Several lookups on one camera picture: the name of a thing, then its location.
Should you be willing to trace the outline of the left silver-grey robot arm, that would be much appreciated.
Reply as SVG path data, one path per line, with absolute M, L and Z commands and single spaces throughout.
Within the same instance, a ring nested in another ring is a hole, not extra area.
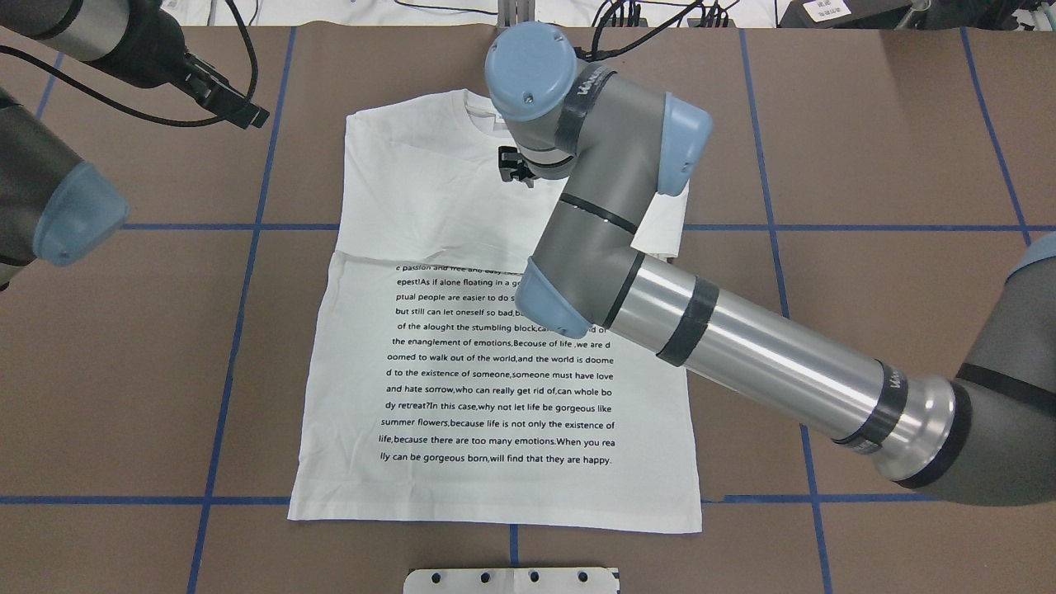
M 240 10 L 227 7 L 250 64 L 246 91 L 235 89 L 214 64 L 186 45 L 173 15 L 159 1 L 4 1 L 2 26 L 56 50 L 59 56 L 87 64 L 135 89 L 172 87 L 208 112 L 199 120 L 177 120 L 143 112 L 107 97 L 87 83 L 5 45 L 4 55 L 41 68 L 125 116 L 118 125 L 99 113 L 74 110 L 70 120 L 84 128 L 86 140 L 117 157 L 143 165 L 137 150 L 159 155 L 189 145 L 193 130 L 230 123 L 246 130 L 261 128 L 269 112 L 254 103 L 259 60 Z M 103 171 L 69 146 L 8 92 L 2 94 L 2 286 L 35 261 L 65 267 L 109 239 L 127 222 L 130 207 Z

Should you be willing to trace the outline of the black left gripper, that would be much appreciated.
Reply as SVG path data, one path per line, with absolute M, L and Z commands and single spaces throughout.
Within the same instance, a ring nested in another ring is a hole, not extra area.
M 243 130 L 248 130 L 250 127 L 261 128 L 271 116 L 267 109 L 246 99 L 240 99 L 240 92 L 230 86 L 227 78 L 219 74 L 212 64 L 206 63 L 190 52 L 184 53 L 184 60 L 177 68 L 173 83 L 195 99 L 197 106 L 208 112 L 221 112 L 224 120 Z

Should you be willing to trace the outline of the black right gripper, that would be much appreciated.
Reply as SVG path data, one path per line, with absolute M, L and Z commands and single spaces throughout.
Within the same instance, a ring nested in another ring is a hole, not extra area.
M 527 187 L 535 187 L 539 179 L 527 164 L 527 157 L 513 146 L 497 148 L 497 169 L 504 183 L 523 183 Z

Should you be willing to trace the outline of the right silver-grey robot arm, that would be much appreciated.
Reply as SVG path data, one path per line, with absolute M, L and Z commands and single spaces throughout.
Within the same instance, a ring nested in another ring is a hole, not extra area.
M 578 56 L 529 21 L 487 49 L 485 79 L 528 179 L 562 180 L 517 311 L 569 339 L 604 328 L 658 360 L 780 411 L 887 481 L 988 507 L 1054 500 L 1054 235 L 1010 271 L 954 377 L 908 375 L 634 247 L 657 194 L 687 188 L 705 110 Z

